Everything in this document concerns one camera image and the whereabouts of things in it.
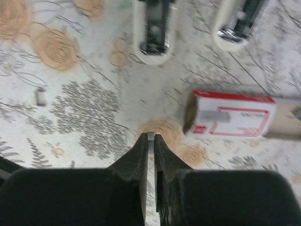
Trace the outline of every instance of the red logo on box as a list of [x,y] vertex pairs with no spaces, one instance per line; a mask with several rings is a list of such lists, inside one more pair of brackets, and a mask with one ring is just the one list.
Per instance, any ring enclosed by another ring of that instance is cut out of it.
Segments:
[[193,133],[204,134],[207,130],[207,126],[196,126]]

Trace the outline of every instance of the small cardboard box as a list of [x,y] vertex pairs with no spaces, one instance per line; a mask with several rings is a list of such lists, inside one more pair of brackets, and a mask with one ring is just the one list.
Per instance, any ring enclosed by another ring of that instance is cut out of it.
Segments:
[[301,140],[294,111],[301,101],[194,90],[186,105],[183,132],[201,138]]

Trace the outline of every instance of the fern pattern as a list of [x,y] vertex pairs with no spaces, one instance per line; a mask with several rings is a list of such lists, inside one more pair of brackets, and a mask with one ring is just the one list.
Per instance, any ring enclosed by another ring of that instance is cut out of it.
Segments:
[[13,149],[11,146],[6,146],[6,141],[0,141],[0,156],[6,159],[9,159],[10,161],[14,163],[23,163],[24,161],[18,160],[18,159],[11,159],[10,157],[20,155],[17,152],[8,152],[8,150]]
[[27,141],[31,146],[32,154],[34,156],[32,158],[31,165],[38,169],[52,167],[51,164],[48,164],[49,161],[45,159],[45,155],[42,154],[42,152],[36,147],[36,145],[29,138],[27,138]]

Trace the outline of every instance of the floral patterned floor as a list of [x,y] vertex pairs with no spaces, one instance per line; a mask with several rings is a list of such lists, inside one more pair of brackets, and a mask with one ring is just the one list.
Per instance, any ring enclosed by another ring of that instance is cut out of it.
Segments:
[[[196,169],[276,170],[301,203],[301,142],[181,132],[189,90],[301,97],[300,0],[271,0],[252,44],[215,47],[218,0],[185,0],[174,56],[143,64],[131,0],[0,0],[0,155],[24,167],[107,167],[155,131]],[[158,225],[150,156],[147,224]]]

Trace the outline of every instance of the orange rose pattern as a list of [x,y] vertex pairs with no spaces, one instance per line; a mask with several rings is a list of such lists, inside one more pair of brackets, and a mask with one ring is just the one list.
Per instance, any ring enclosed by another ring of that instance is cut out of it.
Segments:
[[14,39],[31,19],[26,0],[0,0],[0,39]]
[[180,146],[175,151],[176,155],[182,159],[187,165],[196,168],[202,165],[206,159],[206,150],[198,146]]
[[37,54],[49,67],[66,71],[78,62],[78,53],[73,41],[60,31],[42,32],[33,44]]
[[119,38],[114,42],[114,48],[116,50],[112,51],[109,57],[110,63],[116,67],[124,68],[129,63],[127,55],[128,44],[124,39]]
[[74,0],[78,11],[88,17],[98,17],[104,12],[104,0]]
[[166,120],[151,120],[143,124],[138,129],[138,136],[142,133],[154,132],[162,135],[168,148],[172,151],[176,149],[182,138],[182,131],[180,125],[174,121]]

